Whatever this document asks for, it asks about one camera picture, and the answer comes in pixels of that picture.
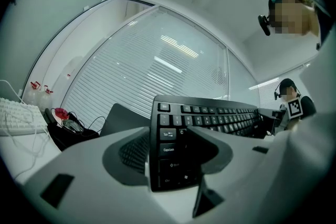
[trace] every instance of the keyboard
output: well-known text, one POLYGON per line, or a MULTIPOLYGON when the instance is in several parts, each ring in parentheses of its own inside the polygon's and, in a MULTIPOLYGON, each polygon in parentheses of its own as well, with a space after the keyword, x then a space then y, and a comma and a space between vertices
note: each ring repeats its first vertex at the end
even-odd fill
POLYGON ((43 129, 47 130, 47 123, 37 106, 0 98, 1 136, 7 135, 4 130, 10 135, 34 134, 35 124, 37 133, 44 132, 43 129), (28 109, 33 113, 34 122, 28 109))
POLYGON ((197 183, 196 164, 188 158, 188 126, 255 137, 260 121, 257 107, 249 104, 157 95, 153 102, 150 133, 152 190, 171 190, 197 183))

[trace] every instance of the window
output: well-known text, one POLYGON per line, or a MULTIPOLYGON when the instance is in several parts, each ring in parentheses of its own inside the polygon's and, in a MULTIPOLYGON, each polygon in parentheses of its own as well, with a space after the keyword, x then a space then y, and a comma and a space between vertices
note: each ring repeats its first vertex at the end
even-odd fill
MULTIPOLYGON (((91 56, 62 106, 88 126, 119 103, 150 118, 156 95, 228 95, 226 48, 205 30, 165 8, 129 22, 91 56)), ((93 130, 101 129, 97 120, 93 130)))
POLYGON ((229 51, 228 56, 230 70, 229 100, 259 107, 258 88, 251 89, 257 84, 257 81, 231 51, 229 51))

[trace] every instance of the white cable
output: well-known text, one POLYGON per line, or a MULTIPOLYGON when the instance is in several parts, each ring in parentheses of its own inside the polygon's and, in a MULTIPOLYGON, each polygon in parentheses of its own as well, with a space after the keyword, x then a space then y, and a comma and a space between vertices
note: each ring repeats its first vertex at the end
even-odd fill
MULTIPOLYGON (((22 99, 21 99, 21 97, 15 92, 15 90, 13 89, 13 87, 12 87, 12 85, 7 81, 7 80, 0 80, 0 82, 6 82, 8 85, 9 85, 9 87, 11 88, 11 90, 15 93, 15 95, 22 101, 22 103, 23 104, 26 104, 22 99)), ((34 123, 34 114, 33 114, 33 112, 29 109, 29 108, 26 108, 25 106, 22 106, 23 108, 25 108, 25 109, 27 109, 31 114, 32 114, 32 117, 31 117, 31 120, 32 120, 32 122, 34 123)), ((45 140, 43 140, 43 142, 42 142, 42 144, 41 144, 41 147, 40 147, 40 149, 39 149, 39 151, 38 152, 34 152, 34 145, 35 145, 35 140, 36 140, 36 135, 37 135, 37 125, 36 125, 36 122, 35 122, 35 133, 34 133, 34 141, 33 141, 33 146, 32 146, 32 149, 31 149, 31 151, 29 150, 29 149, 27 149, 22 143, 20 143, 17 139, 15 139, 10 133, 8 133, 6 130, 5 130, 5 128, 2 126, 2 124, 0 124, 1 125, 1 128, 3 129, 3 131, 12 139, 12 141, 13 141, 13 143, 14 143, 14 145, 17 147, 17 148, 19 148, 18 147, 18 145, 17 145, 17 143, 18 144, 20 144, 24 149, 25 149, 25 151, 28 153, 28 154, 31 154, 32 156, 33 156, 33 163, 32 163, 32 165, 31 165, 31 167, 30 168, 28 168, 28 169, 25 169, 25 170, 23 170, 23 171, 21 171, 19 174, 17 174, 15 177, 14 177, 14 179, 16 179, 19 175, 21 175, 21 174, 23 174, 23 173, 25 173, 25 172, 27 172, 27 171, 29 171, 29 170, 31 170, 33 167, 34 167, 34 165, 35 165, 35 163, 36 163, 36 158, 38 158, 39 157, 39 153, 40 153, 40 151, 46 146, 46 144, 48 143, 48 139, 49 139, 49 135, 48 135, 48 132, 43 128, 43 131, 46 133, 46 135, 47 135, 47 138, 45 139, 45 140)))

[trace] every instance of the white keyboard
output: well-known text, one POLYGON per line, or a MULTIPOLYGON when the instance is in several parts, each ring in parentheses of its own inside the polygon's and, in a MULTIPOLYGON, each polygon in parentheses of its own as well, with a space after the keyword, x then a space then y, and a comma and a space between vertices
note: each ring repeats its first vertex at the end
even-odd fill
POLYGON ((24 135, 34 134, 35 124, 37 133, 43 133, 43 128, 47 130, 47 123, 40 110, 35 105, 23 104, 0 98, 0 135, 24 135))

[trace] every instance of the plastic bottle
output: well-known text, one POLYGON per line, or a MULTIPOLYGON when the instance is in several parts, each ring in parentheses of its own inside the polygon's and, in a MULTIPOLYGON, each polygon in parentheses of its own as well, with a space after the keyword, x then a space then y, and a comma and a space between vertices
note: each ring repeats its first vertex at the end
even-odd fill
POLYGON ((37 105, 39 100, 40 94, 40 87, 41 84, 35 81, 35 83, 30 83, 31 87, 29 88, 28 92, 25 94, 24 102, 26 104, 37 105))
POLYGON ((49 90, 48 85, 44 85, 44 88, 45 90, 40 94, 38 100, 38 108, 42 113, 45 111, 45 109, 51 109, 53 104, 53 99, 51 96, 53 91, 49 90))

